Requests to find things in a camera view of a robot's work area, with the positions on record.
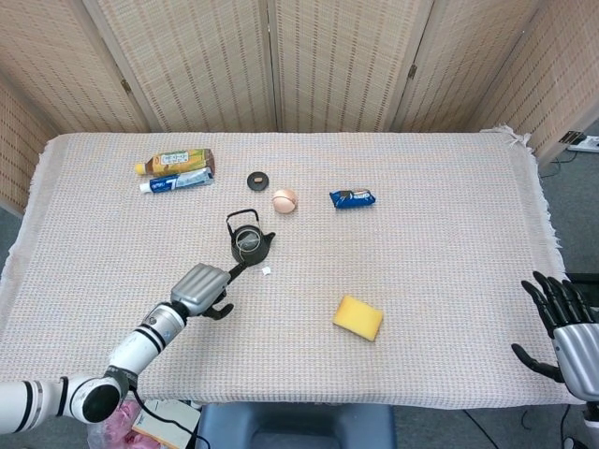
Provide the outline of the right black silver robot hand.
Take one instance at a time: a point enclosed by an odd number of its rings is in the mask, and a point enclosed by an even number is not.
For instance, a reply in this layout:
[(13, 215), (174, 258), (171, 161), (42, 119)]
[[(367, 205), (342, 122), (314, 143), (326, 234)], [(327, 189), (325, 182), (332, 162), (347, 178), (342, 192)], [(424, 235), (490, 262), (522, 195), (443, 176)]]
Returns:
[(598, 400), (598, 312), (575, 285), (539, 271), (534, 283), (522, 281), (547, 331), (557, 363), (531, 357), (519, 344), (511, 349), (529, 370), (564, 384), (572, 396), (585, 402)]

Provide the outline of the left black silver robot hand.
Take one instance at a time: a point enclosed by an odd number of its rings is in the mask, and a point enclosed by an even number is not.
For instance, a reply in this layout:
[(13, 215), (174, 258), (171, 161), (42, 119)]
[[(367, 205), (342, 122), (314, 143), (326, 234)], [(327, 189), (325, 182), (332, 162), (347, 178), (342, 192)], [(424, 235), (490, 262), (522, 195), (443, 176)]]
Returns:
[(199, 263), (171, 289), (170, 302), (178, 311), (186, 309), (185, 317), (221, 320), (233, 311), (234, 305), (226, 304), (220, 310), (214, 305), (226, 297), (227, 287), (246, 269), (245, 263), (239, 263), (230, 271)]

